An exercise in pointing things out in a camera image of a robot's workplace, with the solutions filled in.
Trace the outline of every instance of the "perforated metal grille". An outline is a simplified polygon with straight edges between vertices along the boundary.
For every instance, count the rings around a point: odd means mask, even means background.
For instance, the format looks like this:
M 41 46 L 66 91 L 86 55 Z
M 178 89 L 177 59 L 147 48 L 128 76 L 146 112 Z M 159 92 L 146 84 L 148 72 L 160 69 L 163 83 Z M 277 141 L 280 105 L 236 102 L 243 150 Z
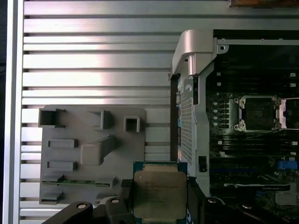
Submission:
M 187 159 L 190 165 L 192 164 L 192 99 L 182 96 L 181 98 L 181 147 L 183 156 Z

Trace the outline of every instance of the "slotted metal surface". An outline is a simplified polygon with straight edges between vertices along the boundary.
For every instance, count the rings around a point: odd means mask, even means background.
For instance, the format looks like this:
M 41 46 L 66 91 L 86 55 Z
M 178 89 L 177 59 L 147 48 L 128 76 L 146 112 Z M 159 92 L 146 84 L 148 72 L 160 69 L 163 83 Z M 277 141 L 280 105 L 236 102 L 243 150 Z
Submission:
M 145 159 L 169 160 L 168 73 L 180 34 L 299 29 L 298 10 L 239 11 L 225 1 L 9 0 L 8 8 L 4 224 L 40 224 L 65 206 L 38 203 L 38 108 L 145 108 Z

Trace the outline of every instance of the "metal frame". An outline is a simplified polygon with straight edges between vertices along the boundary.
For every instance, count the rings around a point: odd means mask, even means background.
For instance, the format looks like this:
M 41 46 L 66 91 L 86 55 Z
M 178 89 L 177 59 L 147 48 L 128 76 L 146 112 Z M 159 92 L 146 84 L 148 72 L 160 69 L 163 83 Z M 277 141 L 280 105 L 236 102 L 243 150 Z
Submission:
M 8 1 L 2 223 L 18 223 L 21 161 L 23 0 Z

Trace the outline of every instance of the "circuit board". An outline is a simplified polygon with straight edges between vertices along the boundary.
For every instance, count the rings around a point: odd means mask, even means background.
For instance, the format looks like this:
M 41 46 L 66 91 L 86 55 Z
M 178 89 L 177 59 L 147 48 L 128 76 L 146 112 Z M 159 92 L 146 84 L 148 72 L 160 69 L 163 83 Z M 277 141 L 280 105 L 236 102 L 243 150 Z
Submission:
M 298 220 L 299 74 L 266 72 L 275 76 L 270 83 L 258 71 L 220 70 L 207 79 L 211 195 Z
M 217 56 L 206 78 L 210 196 L 232 207 L 256 203 L 290 222 L 299 220 L 299 70 L 277 53 L 281 48 L 265 48 L 256 58 L 236 56 L 254 54 L 251 46 L 238 48 Z M 263 61 L 274 52 L 279 69 Z M 198 168 L 198 82 L 186 76 L 178 81 L 178 158 L 188 162 L 189 175 Z M 190 86 L 192 95 L 186 93 Z

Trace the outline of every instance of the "metal bracket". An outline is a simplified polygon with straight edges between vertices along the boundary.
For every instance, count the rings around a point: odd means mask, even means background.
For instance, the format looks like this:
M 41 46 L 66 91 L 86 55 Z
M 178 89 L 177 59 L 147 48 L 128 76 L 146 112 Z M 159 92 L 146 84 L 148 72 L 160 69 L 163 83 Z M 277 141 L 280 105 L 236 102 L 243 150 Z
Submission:
M 182 62 L 188 59 L 188 75 L 198 75 L 216 56 L 217 38 L 213 30 L 187 30 L 182 33 L 172 58 L 172 73 L 178 74 Z

